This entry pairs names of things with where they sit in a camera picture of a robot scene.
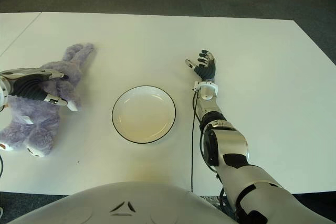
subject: black cable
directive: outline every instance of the black cable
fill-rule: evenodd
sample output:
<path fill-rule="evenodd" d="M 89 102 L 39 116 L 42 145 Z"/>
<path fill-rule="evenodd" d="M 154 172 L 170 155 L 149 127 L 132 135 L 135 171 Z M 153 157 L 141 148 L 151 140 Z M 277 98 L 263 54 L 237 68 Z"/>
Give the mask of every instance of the black cable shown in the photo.
<path fill-rule="evenodd" d="M 222 212 L 226 213 L 225 208 L 224 208 L 224 204 L 223 204 L 223 200 L 224 200 L 224 188 L 222 188 L 222 190 L 220 191 L 220 194 L 219 194 L 219 205 L 221 207 Z"/>
<path fill-rule="evenodd" d="M 198 122 L 200 123 L 201 120 L 200 120 L 200 118 L 198 117 L 198 115 L 197 115 L 197 113 L 196 113 L 196 105 L 197 105 L 197 100 L 198 100 L 198 92 L 199 92 L 199 90 L 197 91 L 197 93 L 194 94 L 194 97 L 193 97 L 193 110 L 194 110 L 194 116 L 197 117 L 197 120 L 198 120 Z"/>
<path fill-rule="evenodd" d="M 192 128 L 192 132 L 191 132 L 191 192 L 194 191 L 193 175 L 194 175 L 194 127 L 195 127 L 195 115 L 196 115 L 196 113 L 194 112 L 193 128 Z"/>
<path fill-rule="evenodd" d="M 200 139 L 200 149 L 199 149 L 199 151 L 201 152 L 202 158 L 204 160 L 204 153 L 203 153 L 203 149 L 202 149 L 203 132 L 201 132 L 201 137 L 199 139 Z"/>
<path fill-rule="evenodd" d="M 2 172 L 4 170 L 4 162 L 2 161 L 1 155 L 0 155 L 0 163 L 1 163 L 0 178 L 1 178 Z"/>

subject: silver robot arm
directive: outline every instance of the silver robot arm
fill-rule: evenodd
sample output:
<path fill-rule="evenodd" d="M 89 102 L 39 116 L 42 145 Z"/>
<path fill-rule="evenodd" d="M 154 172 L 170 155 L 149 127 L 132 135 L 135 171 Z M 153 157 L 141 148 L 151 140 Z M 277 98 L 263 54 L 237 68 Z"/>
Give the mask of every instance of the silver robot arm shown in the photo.
<path fill-rule="evenodd" d="M 195 83 L 197 99 L 193 106 L 204 135 L 204 161 L 217 171 L 238 222 L 333 223 L 302 205 L 265 170 L 248 163 L 246 139 L 216 103 L 214 57 L 206 50 L 199 56 L 199 66 L 189 60 L 186 64 L 202 78 Z"/>
<path fill-rule="evenodd" d="M 67 106 L 66 100 L 49 94 L 39 87 L 41 82 L 54 78 L 68 77 L 55 69 L 19 68 L 0 72 L 0 111 L 7 104 L 9 95 Z"/>

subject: stuffed animal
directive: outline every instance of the stuffed animal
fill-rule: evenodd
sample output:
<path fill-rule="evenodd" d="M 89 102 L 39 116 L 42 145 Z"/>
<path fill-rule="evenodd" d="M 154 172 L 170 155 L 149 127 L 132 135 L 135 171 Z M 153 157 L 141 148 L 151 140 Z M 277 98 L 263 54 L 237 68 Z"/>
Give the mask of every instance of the stuffed animal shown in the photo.
<path fill-rule="evenodd" d="M 80 99 L 75 92 L 75 87 L 81 79 L 80 68 L 92 51 L 92 44 L 85 46 L 75 44 L 67 48 L 62 61 L 41 66 L 44 69 L 56 69 L 69 77 L 67 80 L 52 79 L 42 82 L 41 88 L 67 100 L 70 110 L 79 110 Z M 8 105 L 12 110 L 13 119 L 10 125 L 0 132 L 0 150 L 11 151 L 25 144 L 34 156 L 48 155 L 58 131 L 60 107 L 43 101 L 13 96 L 8 97 Z"/>

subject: robot forearm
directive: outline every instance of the robot forearm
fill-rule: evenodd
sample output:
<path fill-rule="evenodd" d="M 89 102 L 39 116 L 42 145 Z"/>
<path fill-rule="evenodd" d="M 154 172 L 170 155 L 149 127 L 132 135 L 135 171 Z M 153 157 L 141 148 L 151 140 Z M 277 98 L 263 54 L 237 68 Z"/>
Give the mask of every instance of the robot forearm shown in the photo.
<path fill-rule="evenodd" d="M 333 223 L 303 206 L 265 170 L 248 163 L 247 141 L 218 108 L 214 83 L 207 81 L 196 89 L 204 159 L 215 167 L 240 223 Z"/>

